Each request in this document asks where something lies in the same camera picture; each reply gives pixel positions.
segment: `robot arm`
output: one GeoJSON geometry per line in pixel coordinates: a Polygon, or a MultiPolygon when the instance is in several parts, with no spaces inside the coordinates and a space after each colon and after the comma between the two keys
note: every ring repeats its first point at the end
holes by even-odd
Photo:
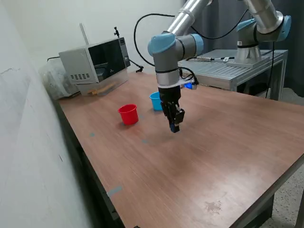
{"type": "MultiPolygon", "coordinates": [[[[254,19],[238,25],[239,37],[242,40],[238,42],[236,61],[248,61],[248,56],[244,56],[244,50],[248,48],[251,51],[258,45],[258,41],[285,39],[291,23],[289,16],[284,18],[282,13],[275,10],[271,0],[243,1],[254,19]]],[[[162,109],[168,118],[170,129],[174,133],[180,130],[179,124],[183,121],[185,114],[179,105],[180,85],[189,82],[180,78],[178,62],[201,55],[204,48],[204,42],[200,35],[184,36],[184,33],[211,2],[212,0],[188,0],[173,19],[168,30],[152,37],[148,45],[149,54],[153,56],[155,63],[162,109]]]]}

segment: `metal table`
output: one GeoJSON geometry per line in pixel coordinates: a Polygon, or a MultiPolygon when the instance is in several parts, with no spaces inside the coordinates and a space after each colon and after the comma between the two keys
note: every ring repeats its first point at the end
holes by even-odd
{"type": "MultiPolygon", "coordinates": [[[[213,50],[204,54],[204,57],[234,57],[237,50],[213,50]]],[[[237,91],[237,87],[244,82],[267,71],[272,64],[272,51],[261,50],[262,55],[270,56],[270,60],[255,67],[245,68],[227,66],[225,62],[200,62],[200,61],[181,61],[179,66],[188,67],[194,71],[200,84],[213,86],[231,91],[237,91]]],[[[285,70],[288,50],[276,50],[273,68],[273,77],[270,84],[270,99],[280,100],[284,87],[285,70]]]]}

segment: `blue tape mark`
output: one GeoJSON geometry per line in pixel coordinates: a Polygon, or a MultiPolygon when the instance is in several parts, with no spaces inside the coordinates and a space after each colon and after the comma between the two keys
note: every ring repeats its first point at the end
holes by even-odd
{"type": "Polygon", "coordinates": [[[113,196],[115,193],[118,193],[119,191],[121,191],[123,188],[121,186],[118,186],[115,189],[112,189],[111,191],[107,192],[106,194],[108,195],[108,197],[113,196]]]}

